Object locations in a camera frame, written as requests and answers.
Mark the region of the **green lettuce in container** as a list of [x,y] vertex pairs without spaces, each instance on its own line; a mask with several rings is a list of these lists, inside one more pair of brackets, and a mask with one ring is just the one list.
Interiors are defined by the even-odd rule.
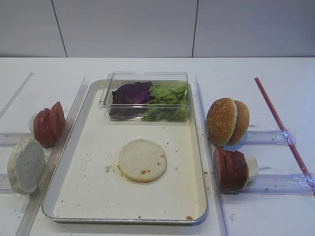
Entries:
[[164,85],[153,85],[149,89],[150,100],[147,104],[158,105],[149,108],[147,114],[142,118],[143,121],[185,121],[188,109],[185,105],[187,86],[171,88]]

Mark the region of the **front meat patty slice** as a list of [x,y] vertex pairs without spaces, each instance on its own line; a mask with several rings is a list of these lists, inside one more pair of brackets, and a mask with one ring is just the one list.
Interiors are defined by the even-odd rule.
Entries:
[[224,190],[225,179],[226,179],[226,167],[225,167],[225,159],[224,159],[224,150],[222,147],[215,148],[214,163],[215,163],[219,188],[220,190]]

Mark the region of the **meat patty slice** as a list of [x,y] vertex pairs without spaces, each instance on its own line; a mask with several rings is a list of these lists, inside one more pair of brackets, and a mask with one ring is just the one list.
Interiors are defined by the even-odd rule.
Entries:
[[234,169],[232,151],[225,151],[225,165],[226,165],[226,184],[225,187],[229,191],[236,191],[236,186],[233,183]]
[[249,170],[244,155],[239,151],[232,153],[233,181],[231,190],[237,191],[245,187],[249,177]]
[[220,190],[224,190],[225,179],[226,179],[226,167],[225,167],[225,159],[224,159],[224,150],[222,147],[215,148],[214,163],[215,163],[219,188]]

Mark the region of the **middle meat patty slice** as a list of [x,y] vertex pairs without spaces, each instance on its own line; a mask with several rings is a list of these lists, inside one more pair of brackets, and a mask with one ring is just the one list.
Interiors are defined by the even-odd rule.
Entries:
[[229,191],[236,191],[236,186],[233,183],[234,169],[232,151],[225,151],[225,165],[226,165],[226,184],[225,187]]

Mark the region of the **tomato slice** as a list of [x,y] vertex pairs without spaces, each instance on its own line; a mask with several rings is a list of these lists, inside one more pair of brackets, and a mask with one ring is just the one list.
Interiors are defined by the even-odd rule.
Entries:
[[51,108],[50,124],[54,136],[56,139],[58,139],[62,134],[63,128],[65,127],[63,107],[59,101]]
[[53,147],[55,145],[56,138],[50,124],[50,109],[45,108],[36,115],[33,122],[33,132],[35,139],[43,147]]

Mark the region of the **front tomato slice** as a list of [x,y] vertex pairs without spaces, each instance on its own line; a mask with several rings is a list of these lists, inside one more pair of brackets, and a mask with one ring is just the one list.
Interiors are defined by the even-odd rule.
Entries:
[[35,139],[43,147],[53,147],[55,145],[56,138],[50,124],[50,109],[45,108],[36,115],[33,122],[33,132]]

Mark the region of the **pale bread slice front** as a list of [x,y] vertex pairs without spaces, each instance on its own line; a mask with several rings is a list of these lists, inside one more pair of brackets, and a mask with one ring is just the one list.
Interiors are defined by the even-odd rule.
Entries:
[[15,190],[22,195],[32,194],[45,164],[45,154],[37,140],[31,138],[21,142],[15,161]]

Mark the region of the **clear plastic container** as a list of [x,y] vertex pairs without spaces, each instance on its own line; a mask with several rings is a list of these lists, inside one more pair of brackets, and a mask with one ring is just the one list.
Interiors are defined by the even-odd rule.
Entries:
[[136,82],[144,83],[151,82],[153,85],[164,85],[171,88],[179,88],[182,86],[187,86],[185,108],[188,109],[187,119],[189,117],[189,110],[192,104],[191,101],[191,89],[188,83],[188,75],[185,72],[113,72],[108,75],[105,82],[104,90],[101,95],[99,102],[99,107],[105,110],[105,114],[110,118],[109,113],[111,108],[136,108],[138,109],[138,114],[135,117],[129,119],[114,119],[111,120],[142,120],[142,118],[147,114],[149,108],[157,107],[158,105],[151,104],[112,104],[113,95],[112,92],[117,90],[120,86],[125,84],[134,84]]

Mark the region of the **bottom bun slice on tray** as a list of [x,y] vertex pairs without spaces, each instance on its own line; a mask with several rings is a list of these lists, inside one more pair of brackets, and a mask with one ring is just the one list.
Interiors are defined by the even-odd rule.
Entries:
[[133,140],[120,152],[119,169],[132,181],[157,180],[167,169],[166,153],[160,145],[150,140]]

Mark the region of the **sesame bun top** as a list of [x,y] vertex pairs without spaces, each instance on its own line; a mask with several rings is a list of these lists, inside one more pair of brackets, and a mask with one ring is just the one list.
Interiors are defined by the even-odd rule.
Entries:
[[219,147],[226,145],[234,132],[236,119],[237,106],[231,98],[216,100],[206,116],[209,140]]

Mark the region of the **brown bun half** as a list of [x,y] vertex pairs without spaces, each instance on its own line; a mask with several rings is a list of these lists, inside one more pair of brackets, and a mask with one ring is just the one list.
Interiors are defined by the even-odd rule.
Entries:
[[234,100],[234,102],[237,107],[237,117],[233,134],[227,143],[228,146],[235,145],[242,139],[250,123],[250,113],[247,105],[237,100]]

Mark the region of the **clear holder lower right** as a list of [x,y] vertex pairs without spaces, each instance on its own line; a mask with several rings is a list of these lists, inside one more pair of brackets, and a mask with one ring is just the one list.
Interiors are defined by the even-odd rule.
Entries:
[[315,194],[315,178],[312,174],[258,175],[245,188],[221,191],[222,194],[302,195]]

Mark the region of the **clear holder upper left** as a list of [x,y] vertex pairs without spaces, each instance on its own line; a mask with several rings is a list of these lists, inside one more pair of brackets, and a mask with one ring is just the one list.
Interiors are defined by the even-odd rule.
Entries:
[[33,137],[32,133],[1,133],[0,147],[14,147],[25,138]]

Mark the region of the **clear holder lower left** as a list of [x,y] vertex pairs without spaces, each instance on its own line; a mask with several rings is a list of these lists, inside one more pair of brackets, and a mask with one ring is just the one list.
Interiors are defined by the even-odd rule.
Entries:
[[12,189],[7,174],[0,174],[0,193],[1,194],[15,194],[16,191]]

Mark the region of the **clear rail far left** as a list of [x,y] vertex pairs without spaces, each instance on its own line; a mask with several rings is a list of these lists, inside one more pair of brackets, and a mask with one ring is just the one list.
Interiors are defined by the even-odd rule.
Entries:
[[15,99],[18,97],[18,95],[21,93],[21,91],[24,89],[24,87],[28,84],[28,82],[31,80],[31,78],[33,77],[34,73],[31,72],[26,79],[24,79],[24,81],[21,83],[21,85],[17,88],[17,90],[13,93],[13,95],[11,96],[11,98],[8,100],[8,102],[6,103],[6,105],[2,108],[2,110],[0,111],[0,118],[2,118],[4,116],[4,114],[6,113],[6,111],[10,108],[10,106],[12,105],[12,103],[15,101]]

